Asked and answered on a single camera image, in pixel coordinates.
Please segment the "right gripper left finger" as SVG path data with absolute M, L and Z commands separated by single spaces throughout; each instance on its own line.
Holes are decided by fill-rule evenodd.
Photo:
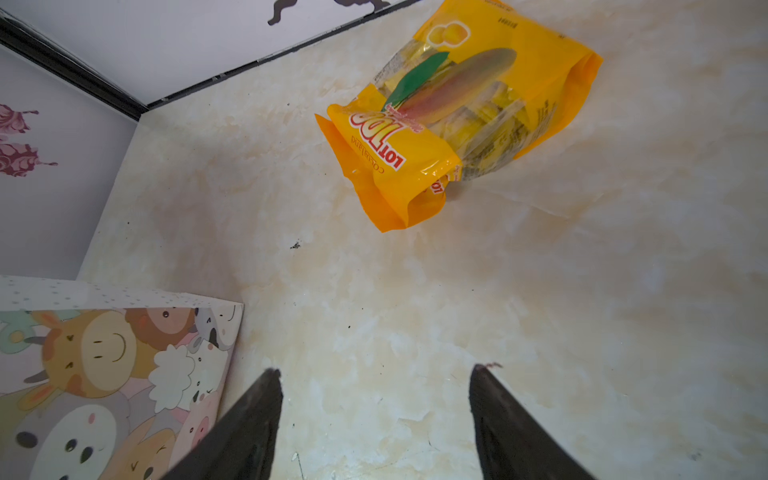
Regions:
M 176 480 L 268 479 L 274 461 L 282 403 L 281 372 L 269 368 L 165 477 Z

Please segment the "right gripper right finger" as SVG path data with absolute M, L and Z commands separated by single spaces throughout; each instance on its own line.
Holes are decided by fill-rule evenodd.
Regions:
M 485 365 L 473 367 L 469 402 L 485 480 L 594 479 Z

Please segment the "white paper gift bag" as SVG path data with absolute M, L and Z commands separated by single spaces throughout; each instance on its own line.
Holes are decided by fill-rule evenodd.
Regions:
M 242 304 L 1 279 L 1 475 L 159 479 L 214 427 Z

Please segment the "yellow corn snack bag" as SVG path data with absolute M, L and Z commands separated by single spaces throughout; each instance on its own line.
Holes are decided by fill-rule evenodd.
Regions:
M 438 214 L 448 185 L 493 173 L 564 129 L 601 64 L 500 1 L 446 1 L 317 123 L 372 223 L 403 230 Z

